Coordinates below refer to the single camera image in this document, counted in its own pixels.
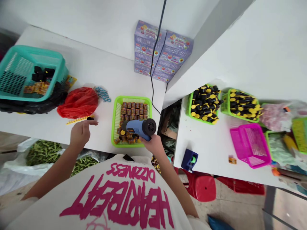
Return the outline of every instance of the tabletop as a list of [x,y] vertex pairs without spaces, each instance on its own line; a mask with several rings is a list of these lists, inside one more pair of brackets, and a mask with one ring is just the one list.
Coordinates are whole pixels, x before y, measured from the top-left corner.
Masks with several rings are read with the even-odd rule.
[[[289,189],[278,180],[278,177],[273,176],[269,165],[252,169],[237,159],[230,128],[244,124],[245,121],[225,115],[221,111],[216,125],[194,120],[186,114],[188,97],[185,96],[181,104],[174,156],[175,167],[181,168],[185,150],[190,149],[198,154],[194,171]],[[231,155],[237,159],[236,165],[228,162]]]
[[[28,45],[60,52],[66,60],[69,74],[77,78],[72,89],[101,86],[108,91],[112,102],[100,101],[95,111],[98,126],[91,126],[91,138],[86,148],[108,153],[151,156],[145,148],[116,148],[111,143],[113,106],[117,96],[152,98],[150,77],[134,72],[134,61],[79,43],[52,32],[29,26],[16,45]],[[161,111],[166,83],[153,80],[153,104]],[[153,109],[153,119],[160,115]],[[48,114],[17,114],[0,112],[0,131],[69,144],[73,125],[62,118],[56,109]]]

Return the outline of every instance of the red plastic stool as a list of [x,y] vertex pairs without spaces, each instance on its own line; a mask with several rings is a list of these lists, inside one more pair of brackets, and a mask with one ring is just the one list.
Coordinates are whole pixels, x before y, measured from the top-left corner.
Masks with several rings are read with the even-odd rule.
[[[176,173],[179,173],[178,168],[174,168]],[[200,202],[209,202],[216,199],[216,186],[214,178],[207,173],[194,172],[190,173],[182,170],[188,177],[188,183],[183,183],[187,186],[188,193]]]

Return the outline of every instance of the black plastic bag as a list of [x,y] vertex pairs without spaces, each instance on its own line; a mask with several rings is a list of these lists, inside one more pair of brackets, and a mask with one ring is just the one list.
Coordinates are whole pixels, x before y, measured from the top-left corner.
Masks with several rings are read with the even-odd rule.
[[21,112],[27,114],[48,113],[65,102],[67,92],[59,82],[55,83],[51,96],[42,102],[26,102],[0,99],[1,112]]

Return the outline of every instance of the stacked boxes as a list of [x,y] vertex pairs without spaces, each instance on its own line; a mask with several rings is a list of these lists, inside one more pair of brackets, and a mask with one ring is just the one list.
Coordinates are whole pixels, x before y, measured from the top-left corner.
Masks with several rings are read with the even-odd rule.
[[[134,71],[150,76],[153,47],[157,39],[159,28],[143,21],[138,21],[134,33]],[[158,62],[165,41],[166,30],[160,29],[159,39],[154,51],[153,68]]]
[[172,31],[161,29],[155,51],[153,51],[158,30],[156,26],[138,21],[134,33],[134,71],[150,76],[154,52],[152,77],[169,82],[191,55],[194,41]]
[[193,44],[193,39],[168,30],[153,78],[169,82],[191,55]]

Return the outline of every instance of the blue heat gun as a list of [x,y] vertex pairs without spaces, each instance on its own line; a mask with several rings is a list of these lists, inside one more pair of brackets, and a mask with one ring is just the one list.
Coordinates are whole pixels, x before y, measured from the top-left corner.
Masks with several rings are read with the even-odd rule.
[[156,122],[149,118],[147,120],[132,120],[122,123],[122,130],[129,133],[135,133],[143,137],[146,141],[151,140],[151,136],[156,132]]

